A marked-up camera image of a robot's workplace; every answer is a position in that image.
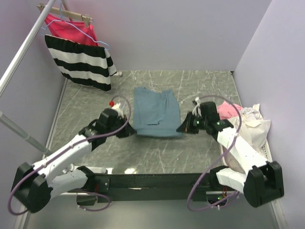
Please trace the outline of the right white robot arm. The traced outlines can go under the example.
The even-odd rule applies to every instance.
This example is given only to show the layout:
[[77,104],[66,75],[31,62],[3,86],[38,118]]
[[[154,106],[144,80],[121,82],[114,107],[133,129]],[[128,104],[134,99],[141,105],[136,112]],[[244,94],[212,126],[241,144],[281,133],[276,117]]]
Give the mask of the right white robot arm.
[[220,119],[214,102],[202,103],[196,98],[193,103],[194,109],[188,112],[176,131],[186,134],[206,131],[236,159],[243,172],[237,172],[228,166],[208,169],[199,176],[187,200],[191,200],[204,177],[208,178],[213,190],[229,187],[236,193],[242,193],[254,208],[283,197],[284,182],[280,164],[268,161],[238,134],[239,129],[234,128],[228,120]]

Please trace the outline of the blue t shirt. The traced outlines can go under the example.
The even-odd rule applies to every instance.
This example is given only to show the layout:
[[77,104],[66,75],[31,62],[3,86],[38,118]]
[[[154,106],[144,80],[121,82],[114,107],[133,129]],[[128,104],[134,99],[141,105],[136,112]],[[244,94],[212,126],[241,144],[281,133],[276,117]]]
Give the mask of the blue t shirt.
[[173,91],[154,92],[145,87],[133,91],[133,127],[137,135],[178,138],[176,129],[181,125],[180,107]]

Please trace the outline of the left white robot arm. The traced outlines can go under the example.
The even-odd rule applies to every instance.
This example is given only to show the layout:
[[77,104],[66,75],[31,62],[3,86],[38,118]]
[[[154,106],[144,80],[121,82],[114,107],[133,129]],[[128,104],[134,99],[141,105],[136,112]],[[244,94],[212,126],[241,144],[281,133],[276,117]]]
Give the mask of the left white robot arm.
[[20,215],[11,208],[12,198],[16,198],[27,211],[36,213],[52,198],[74,189],[106,199],[106,207],[109,207],[111,200],[108,196],[97,192],[95,174],[90,169],[81,166],[64,175],[61,172],[73,160],[104,144],[108,137],[124,138],[135,134],[129,120],[130,116],[125,115],[118,105],[106,108],[99,118],[82,128],[69,143],[55,153],[32,165],[28,163],[20,165],[7,203],[9,213]]

